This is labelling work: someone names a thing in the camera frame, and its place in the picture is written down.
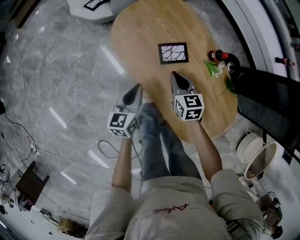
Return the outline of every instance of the person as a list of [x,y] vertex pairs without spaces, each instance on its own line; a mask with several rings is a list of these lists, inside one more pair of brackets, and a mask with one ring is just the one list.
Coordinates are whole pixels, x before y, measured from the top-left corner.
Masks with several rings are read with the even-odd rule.
[[[220,155],[198,121],[189,122],[214,209],[209,205],[199,171],[182,142],[153,103],[143,105],[142,193],[131,196],[132,139],[123,138],[112,186],[95,193],[86,240],[227,240],[259,239],[262,214]],[[162,135],[169,170],[163,157]]]

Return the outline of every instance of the green leaf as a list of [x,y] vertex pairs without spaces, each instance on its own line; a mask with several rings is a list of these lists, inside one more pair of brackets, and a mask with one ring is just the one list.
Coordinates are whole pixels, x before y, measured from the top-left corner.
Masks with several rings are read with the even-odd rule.
[[236,94],[236,92],[235,92],[235,89],[234,89],[234,88],[230,88],[230,89],[229,89],[229,91],[230,91],[230,92],[232,92],[232,93],[234,93],[234,94]]
[[226,76],[225,84],[226,84],[226,88],[227,89],[233,88],[233,82],[232,82],[232,80],[228,76]]
[[217,64],[212,64],[212,63],[208,63],[206,61],[203,61],[203,63],[206,65],[207,69],[210,72],[210,76],[214,76],[215,73],[220,74],[221,72],[223,72],[222,69],[218,68]]

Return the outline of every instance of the picture frame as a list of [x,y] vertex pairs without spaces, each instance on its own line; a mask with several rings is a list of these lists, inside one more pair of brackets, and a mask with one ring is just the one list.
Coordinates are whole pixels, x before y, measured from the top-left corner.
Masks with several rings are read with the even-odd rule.
[[160,64],[188,62],[187,43],[158,44],[158,52]]
[[106,2],[109,2],[109,0],[90,0],[83,7],[95,11],[99,6]]

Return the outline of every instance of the black frame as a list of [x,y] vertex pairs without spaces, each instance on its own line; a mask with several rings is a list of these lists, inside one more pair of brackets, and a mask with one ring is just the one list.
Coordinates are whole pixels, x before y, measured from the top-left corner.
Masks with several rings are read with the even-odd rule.
[[95,0],[90,0],[90,1],[88,1],[83,7],[84,7],[84,8],[87,8],[87,9],[89,9],[89,10],[91,10],[91,11],[95,11],[99,6],[101,6],[102,4],[108,2],[109,0],[99,0],[100,2],[99,2],[94,8],[88,7],[87,5],[88,5],[90,2],[93,2],[93,1],[95,1]]
[[[161,47],[163,46],[179,46],[183,45],[184,46],[184,53],[185,53],[185,60],[176,60],[176,61],[167,61],[165,62],[163,60],[163,53],[161,50]],[[160,64],[171,64],[171,63],[182,63],[182,62],[188,62],[188,47],[187,43],[163,43],[163,44],[158,44],[158,52],[159,52],[159,59],[160,59]]]

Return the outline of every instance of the red bottle cap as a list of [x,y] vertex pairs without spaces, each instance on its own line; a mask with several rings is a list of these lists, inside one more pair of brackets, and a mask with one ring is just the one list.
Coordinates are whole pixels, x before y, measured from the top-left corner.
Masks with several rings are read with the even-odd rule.
[[222,53],[222,58],[223,58],[223,59],[229,58],[229,54],[226,53],[226,52]]

